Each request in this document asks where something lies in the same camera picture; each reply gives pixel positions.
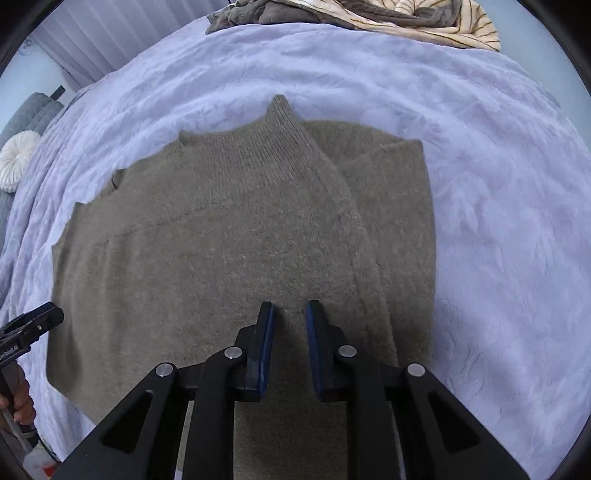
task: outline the brown sweater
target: brown sweater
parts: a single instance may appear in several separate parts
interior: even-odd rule
[[[98,422],[162,361],[204,361],[269,300],[283,310],[261,404],[237,404],[237,479],[346,477],[343,406],[315,400],[304,308],[351,342],[425,361],[435,236],[423,151],[381,131],[260,120],[193,135],[77,204],[54,247],[52,385]]]

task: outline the wall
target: wall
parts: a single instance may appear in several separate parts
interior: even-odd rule
[[[36,43],[21,48],[0,76],[0,131],[34,92],[51,95],[62,85],[66,91],[59,100],[67,103],[74,92],[61,72],[61,67]]]
[[[591,151],[591,95],[546,27],[515,0],[478,0],[499,31],[501,53],[558,100]]]

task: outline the pillow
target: pillow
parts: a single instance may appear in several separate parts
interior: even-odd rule
[[[9,138],[0,150],[0,189],[15,192],[41,135],[26,130]]]

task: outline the metal screw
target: metal screw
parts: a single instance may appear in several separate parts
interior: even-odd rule
[[[229,359],[239,358],[242,355],[242,349],[239,346],[229,346],[223,354]]]
[[[407,371],[414,377],[422,377],[425,374],[425,367],[420,364],[410,364]]]
[[[357,349],[353,345],[341,345],[339,347],[339,355],[345,358],[353,358],[357,355]]]
[[[173,372],[174,368],[171,364],[160,364],[156,367],[156,375],[159,377],[167,377]]]

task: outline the bedspread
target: bedspread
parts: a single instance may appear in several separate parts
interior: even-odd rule
[[[51,296],[51,246],[76,201],[179,130],[221,131],[284,94],[305,120],[424,145],[437,232],[431,369],[525,466],[548,478],[591,411],[591,155],[512,60],[329,25],[201,19],[79,92],[17,191],[0,321]],[[92,425],[52,390],[46,339],[23,357],[37,425],[65,456]]]

